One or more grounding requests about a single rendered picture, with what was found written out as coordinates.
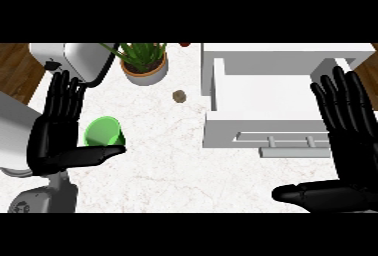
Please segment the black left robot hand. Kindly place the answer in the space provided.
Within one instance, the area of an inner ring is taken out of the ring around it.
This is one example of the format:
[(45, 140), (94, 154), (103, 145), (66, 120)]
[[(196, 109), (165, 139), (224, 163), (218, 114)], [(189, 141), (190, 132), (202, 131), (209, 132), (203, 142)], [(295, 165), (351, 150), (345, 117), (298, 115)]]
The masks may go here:
[(34, 176), (97, 166), (125, 152), (124, 145), (76, 146), (84, 93), (85, 85), (69, 78), (67, 71), (53, 74), (44, 111), (34, 121), (26, 146), (26, 164)]

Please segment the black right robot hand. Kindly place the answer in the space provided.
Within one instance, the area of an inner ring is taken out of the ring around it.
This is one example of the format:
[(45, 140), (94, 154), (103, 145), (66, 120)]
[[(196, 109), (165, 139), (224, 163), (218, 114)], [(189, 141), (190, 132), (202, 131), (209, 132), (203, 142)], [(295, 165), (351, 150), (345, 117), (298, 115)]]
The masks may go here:
[(310, 89), (338, 179), (279, 186), (271, 198), (310, 213), (378, 212), (378, 120), (360, 78), (335, 66), (332, 78), (321, 75)]

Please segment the green cup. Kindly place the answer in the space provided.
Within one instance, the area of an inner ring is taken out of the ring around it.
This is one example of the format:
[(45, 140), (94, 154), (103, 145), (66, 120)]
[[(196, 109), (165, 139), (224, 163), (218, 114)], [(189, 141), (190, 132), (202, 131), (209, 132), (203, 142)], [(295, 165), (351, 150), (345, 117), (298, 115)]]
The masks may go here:
[(109, 146), (125, 144), (121, 125), (113, 117), (98, 117), (88, 124), (84, 132), (84, 144), (87, 146)]

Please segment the white open drawer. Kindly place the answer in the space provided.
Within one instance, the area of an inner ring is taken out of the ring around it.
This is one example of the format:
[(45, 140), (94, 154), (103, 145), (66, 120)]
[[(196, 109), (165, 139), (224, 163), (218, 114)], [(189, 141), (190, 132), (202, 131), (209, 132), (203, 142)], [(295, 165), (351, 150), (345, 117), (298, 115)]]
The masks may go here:
[(310, 84), (347, 60), (320, 62), (310, 75), (228, 75), (217, 58), (211, 110), (205, 114), (205, 148), (255, 148), (262, 158), (327, 158), (327, 131)]

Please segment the white block appliance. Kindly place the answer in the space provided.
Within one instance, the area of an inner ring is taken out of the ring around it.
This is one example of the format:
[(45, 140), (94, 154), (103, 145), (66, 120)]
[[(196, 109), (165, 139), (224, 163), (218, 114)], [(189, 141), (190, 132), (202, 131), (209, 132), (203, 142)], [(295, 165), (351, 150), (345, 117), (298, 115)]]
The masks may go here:
[(39, 113), (0, 91), (0, 171), (10, 177), (31, 177), (26, 145)]

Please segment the white cabinet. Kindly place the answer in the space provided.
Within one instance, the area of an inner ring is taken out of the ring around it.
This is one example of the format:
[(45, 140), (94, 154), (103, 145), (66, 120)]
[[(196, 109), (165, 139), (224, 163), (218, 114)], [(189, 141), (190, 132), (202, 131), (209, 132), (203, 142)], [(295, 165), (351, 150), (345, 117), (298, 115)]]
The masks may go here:
[(202, 43), (200, 94), (209, 95), (217, 58), (227, 75), (308, 75), (326, 58), (344, 58), (354, 69), (373, 52), (370, 43)]

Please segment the potted green plant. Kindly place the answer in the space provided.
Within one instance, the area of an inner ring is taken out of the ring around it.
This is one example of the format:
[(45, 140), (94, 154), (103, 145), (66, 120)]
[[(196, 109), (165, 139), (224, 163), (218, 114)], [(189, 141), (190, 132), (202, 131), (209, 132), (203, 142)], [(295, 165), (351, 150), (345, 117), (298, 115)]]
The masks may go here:
[(100, 43), (119, 58), (121, 69), (128, 81), (137, 86), (156, 84), (168, 72), (165, 43), (121, 43), (121, 51)]

